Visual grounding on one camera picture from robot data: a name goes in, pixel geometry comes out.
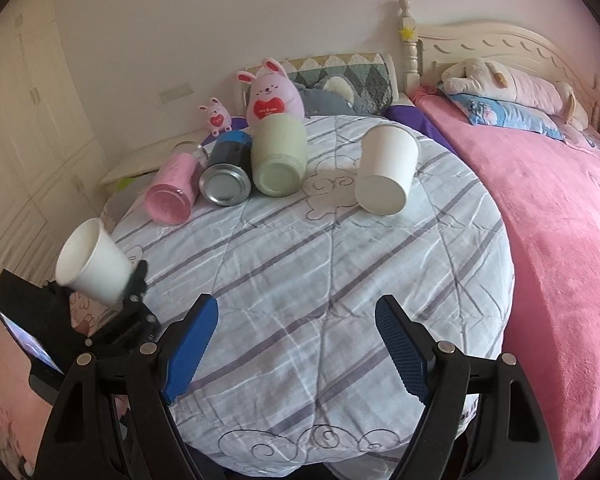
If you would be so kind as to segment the large white paper cup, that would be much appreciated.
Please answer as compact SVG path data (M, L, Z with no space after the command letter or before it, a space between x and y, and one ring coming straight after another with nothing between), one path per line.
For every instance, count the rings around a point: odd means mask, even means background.
M91 218L80 224L62 246L55 281L102 306L115 308L132 273L132 262L111 239L102 220Z

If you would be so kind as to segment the small white paper cup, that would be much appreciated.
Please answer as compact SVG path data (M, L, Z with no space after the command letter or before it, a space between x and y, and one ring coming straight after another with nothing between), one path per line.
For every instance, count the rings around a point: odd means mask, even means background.
M392 216L401 212L410 195L419 147L415 133L406 127L378 125L361 141L361 157L354 196L371 214Z

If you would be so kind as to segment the pale green cup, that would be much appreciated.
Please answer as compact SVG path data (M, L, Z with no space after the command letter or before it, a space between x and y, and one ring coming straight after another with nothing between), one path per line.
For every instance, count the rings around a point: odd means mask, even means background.
M252 130L251 167L256 188L272 197L294 194L301 188L308 164L308 137L300 118L273 114Z

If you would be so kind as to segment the grey flower pillow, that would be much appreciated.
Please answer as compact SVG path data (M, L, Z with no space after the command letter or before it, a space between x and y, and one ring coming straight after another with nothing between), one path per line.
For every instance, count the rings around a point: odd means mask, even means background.
M112 232L124 215L132 208L140 196L145 178L123 179L116 184L114 192L106 201L100 220L108 232Z

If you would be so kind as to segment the pink glass bottle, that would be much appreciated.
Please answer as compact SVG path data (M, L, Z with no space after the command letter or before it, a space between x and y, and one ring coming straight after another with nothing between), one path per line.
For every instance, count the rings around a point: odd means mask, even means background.
M145 193L144 205L152 221L179 226L189 219L207 162L207 152L198 143L184 141L174 146Z

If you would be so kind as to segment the phone on left gripper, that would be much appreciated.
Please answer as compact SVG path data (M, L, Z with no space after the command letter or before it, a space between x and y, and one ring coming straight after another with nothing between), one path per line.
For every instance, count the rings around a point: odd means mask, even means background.
M71 325L69 295L55 282L38 287L3 270L0 320L30 358L60 374L68 372L84 343Z

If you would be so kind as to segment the striped white quilt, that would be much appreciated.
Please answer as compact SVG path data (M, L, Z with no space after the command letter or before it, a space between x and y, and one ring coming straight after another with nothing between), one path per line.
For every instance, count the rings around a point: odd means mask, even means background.
M369 214L354 184L362 137L376 125L309 118L297 193L228 208L201 201L181 226L159 226L136 202L112 231L147 262L146 302L161 323L204 292L218 300L212 341L171 413L183 440L225 468L390 476L422 404L376 330L382 296L470 356L501 352L514 264L498 206L455 154L418 136L406 207Z

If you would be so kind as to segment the black blue metal can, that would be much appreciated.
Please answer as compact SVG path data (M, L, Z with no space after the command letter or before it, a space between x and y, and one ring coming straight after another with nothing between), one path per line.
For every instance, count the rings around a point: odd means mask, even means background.
M208 164L200 175L199 189L208 202L230 207L244 202L251 193L252 137L242 130L218 136Z

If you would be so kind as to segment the white wardrobe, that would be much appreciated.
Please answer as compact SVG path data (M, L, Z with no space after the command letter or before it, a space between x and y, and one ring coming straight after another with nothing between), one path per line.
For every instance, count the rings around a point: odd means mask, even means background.
M48 280L72 230L102 210L107 171L54 0L12 0L0 14L0 273Z

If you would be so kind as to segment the pink fleece blanket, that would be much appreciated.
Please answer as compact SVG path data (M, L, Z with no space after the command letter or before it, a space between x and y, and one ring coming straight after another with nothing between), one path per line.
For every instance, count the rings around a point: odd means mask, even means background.
M515 266L504 348L521 360L560 478L600 448L600 159L534 132L473 126L448 98L412 96L504 218Z

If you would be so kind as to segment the large pink rabbit plush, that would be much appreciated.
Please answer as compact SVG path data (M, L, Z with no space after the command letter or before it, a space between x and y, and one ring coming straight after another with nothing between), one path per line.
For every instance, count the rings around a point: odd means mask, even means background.
M274 58L265 58L262 70L260 75L246 70L236 73L237 80L249 87L247 124L254 127L265 117L275 114L286 113L300 119L306 116L300 93L283 65Z

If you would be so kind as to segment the grey plush toy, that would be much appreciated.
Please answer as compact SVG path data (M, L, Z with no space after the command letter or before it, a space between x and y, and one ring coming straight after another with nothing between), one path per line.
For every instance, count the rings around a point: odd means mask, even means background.
M358 94L343 76L327 76L311 88L300 82L294 86L301 96L306 117L356 115Z

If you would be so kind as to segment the patchwork triangle cushion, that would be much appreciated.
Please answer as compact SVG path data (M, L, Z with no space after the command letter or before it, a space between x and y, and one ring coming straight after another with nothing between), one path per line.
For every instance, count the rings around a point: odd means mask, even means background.
M330 77L341 77L350 84L354 102L364 115L383 115L400 99L396 66L390 54L355 52L283 58L280 61L294 84L324 89Z

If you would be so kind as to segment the white long plush dog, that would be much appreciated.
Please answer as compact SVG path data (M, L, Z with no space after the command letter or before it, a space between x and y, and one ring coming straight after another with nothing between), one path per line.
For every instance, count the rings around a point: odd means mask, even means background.
M590 124L570 84L550 82L492 58L466 58L444 70L440 79L443 89L451 94L466 93L536 108L578 131Z

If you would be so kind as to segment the cream wooden headboard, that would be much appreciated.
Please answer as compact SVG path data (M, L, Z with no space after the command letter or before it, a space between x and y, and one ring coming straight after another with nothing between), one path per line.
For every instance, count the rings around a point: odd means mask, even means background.
M434 86L446 66L465 58L498 61L547 79L571 84L600 133L600 77L588 81L554 42L530 29L503 22L469 21L419 25L408 0L399 0L402 37L402 84L411 93L421 84Z

